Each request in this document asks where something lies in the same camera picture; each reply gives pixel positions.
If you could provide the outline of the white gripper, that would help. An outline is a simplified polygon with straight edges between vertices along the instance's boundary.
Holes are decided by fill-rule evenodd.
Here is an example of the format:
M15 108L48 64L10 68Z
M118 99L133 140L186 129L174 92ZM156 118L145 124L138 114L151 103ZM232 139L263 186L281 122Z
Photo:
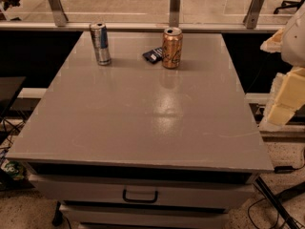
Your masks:
M297 110L305 105L305 4L303 4L286 24L260 49L264 52L281 52L283 61L297 67L286 74L278 73L274 79L271 99L267 111L267 121L276 126L285 125Z

